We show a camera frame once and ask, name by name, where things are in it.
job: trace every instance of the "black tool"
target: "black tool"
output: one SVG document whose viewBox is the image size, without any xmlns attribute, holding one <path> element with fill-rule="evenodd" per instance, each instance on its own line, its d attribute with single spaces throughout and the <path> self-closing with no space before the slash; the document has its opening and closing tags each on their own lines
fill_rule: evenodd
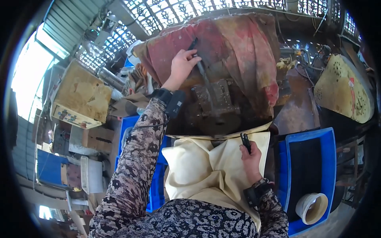
<svg viewBox="0 0 381 238">
<path fill-rule="evenodd" d="M 193 50 L 198 41 L 199 41 L 199 39 L 196 37 L 192 41 L 192 43 L 189 46 L 188 50 Z M 198 56 L 197 53 L 192 55 L 193 58 L 197 57 L 197 56 Z M 216 92 L 214 91 L 212 85 L 209 82 L 209 79 L 207 77 L 207 74 L 205 72 L 204 66 L 202 65 L 201 61 L 197 62 L 197 68 L 199 69 L 200 74 L 202 75 L 202 78 L 204 79 L 205 86 L 207 88 L 208 101 L 210 102 L 212 115 L 216 118 L 217 122 L 224 123 L 224 121 L 222 120 L 222 118 L 219 116 L 219 114 L 217 113 L 217 111 L 215 109 L 215 107 L 218 104 L 217 103 Z"/>
<path fill-rule="evenodd" d="M 247 151 L 249 151 L 249 154 L 251 154 L 250 142 L 249 142 L 249 138 L 247 137 L 247 134 L 241 133 L 241 140 L 242 140 L 242 144 L 247 148 Z"/>
<path fill-rule="evenodd" d="M 192 44 L 189 46 L 188 50 L 193 50 L 194 47 L 196 46 L 197 42 L 199 41 L 199 39 L 196 37 L 193 41 L 192 41 Z"/>
</svg>

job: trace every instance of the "white bucket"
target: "white bucket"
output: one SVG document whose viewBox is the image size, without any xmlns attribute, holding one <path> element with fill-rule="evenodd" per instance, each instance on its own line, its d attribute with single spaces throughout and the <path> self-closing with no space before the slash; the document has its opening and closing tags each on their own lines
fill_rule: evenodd
<svg viewBox="0 0 381 238">
<path fill-rule="evenodd" d="M 320 220 L 328 207 L 328 198 L 323 193 L 310 193 L 304 195 L 296 204 L 296 214 L 303 223 L 312 225 Z"/>
</svg>

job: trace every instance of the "window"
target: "window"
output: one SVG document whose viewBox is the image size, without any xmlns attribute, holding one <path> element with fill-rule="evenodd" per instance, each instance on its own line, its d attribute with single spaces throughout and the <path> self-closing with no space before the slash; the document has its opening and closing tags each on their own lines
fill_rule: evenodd
<svg viewBox="0 0 381 238">
<path fill-rule="evenodd" d="M 58 59 L 34 41 L 35 34 L 36 32 L 29 38 L 17 59 L 11 84 L 13 91 L 16 92 L 18 115 L 32 123 L 36 109 L 42 109 L 45 71 L 58 62 Z M 58 48 L 54 52 L 61 54 Z"/>
<path fill-rule="evenodd" d="M 45 206 L 40 206 L 39 217 L 46 220 L 52 219 L 53 217 L 51 216 L 50 208 Z"/>
</svg>

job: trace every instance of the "tool handle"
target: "tool handle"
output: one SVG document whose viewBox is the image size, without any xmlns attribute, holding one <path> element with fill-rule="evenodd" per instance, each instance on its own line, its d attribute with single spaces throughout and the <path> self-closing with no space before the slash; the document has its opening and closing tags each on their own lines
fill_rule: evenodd
<svg viewBox="0 0 381 238">
<path fill-rule="evenodd" d="M 247 134 L 241 133 L 241 140 L 242 140 L 242 144 L 246 147 L 249 154 L 251 154 L 251 147 L 250 147 L 250 142 L 249 142 L 249 138 Z"/>
</svg>

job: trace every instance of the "blue bin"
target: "blue bin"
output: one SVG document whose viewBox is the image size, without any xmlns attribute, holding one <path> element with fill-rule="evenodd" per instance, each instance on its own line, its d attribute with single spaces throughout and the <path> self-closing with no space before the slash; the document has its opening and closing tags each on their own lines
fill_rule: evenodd
<svg viewBox="0 0 381 238">
<path fill-rule="evenodd" d="M 122 138 L 124 131 L 131 126 L 135 126 L 140 116 L 125 117 L 122 119 L 122 126 L 120 129 L 120 140 L 119 140 L 119 155 L 115 159 L 115 170 L 118 166 L 118 161 L 120 154 L 122 153 Z M 162 154 L 162 149 L 171 146 L 171 140 L 168 136 L 164 136 L 162 144 L 160 145 L 159 155 L 157 157 L 156 169 L 152 178 L 151 188 L 149 190 L 149 197 L 147 203 L 147 212 L 153 212 L 159 209 L 164 203 L 164 172 L 165 166 L 168 165 L 165 157 Z"/>
<path fill-rule="evenodd" d="M 336 143 L 333 128 L 287 135 L 285 141 L 279 142 L 280 174 L 277 195 L 284 211 L 287 212 L 292 186 L 290 143 L 307 141 L 315 138 L 320 139 L 321 145 L 322 180 L 320 192 L 327 196 L 328 207 L 323 217 L 315 224 L 306 225 L 301 219 L 290 222 L 288 228 L 289 236 L 301 234 L 324 222 L 328 219 L 331 210 L 336 182 Z"/>
<path fill-rule="evenodd" d="M 290 200 L 291 193 L 291 160 L 287 156 L 286 142 L 279 142 L 279 159 L 280 159 L 280 171 L 279 171 L 279 187 L 277 196 L 280 204 L 285 212 L 287 212 L 288 202 Z"/>
</svg>

